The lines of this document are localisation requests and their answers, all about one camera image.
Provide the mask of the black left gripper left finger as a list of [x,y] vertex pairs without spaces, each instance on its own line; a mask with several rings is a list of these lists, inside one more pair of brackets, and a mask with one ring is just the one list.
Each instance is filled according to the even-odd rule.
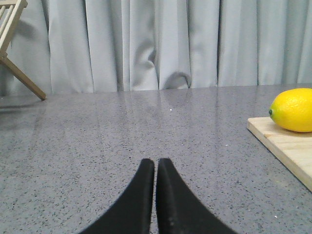
[[83,234],[148,234],[151,224],[155,165],[142,159],[135,176],[115,203]]

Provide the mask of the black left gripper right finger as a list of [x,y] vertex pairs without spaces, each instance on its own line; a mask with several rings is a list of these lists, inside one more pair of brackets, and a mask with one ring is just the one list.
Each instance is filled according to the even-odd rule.
[[169,158],[158,162],[156,214],[160,234],[235,233],[206,209]]

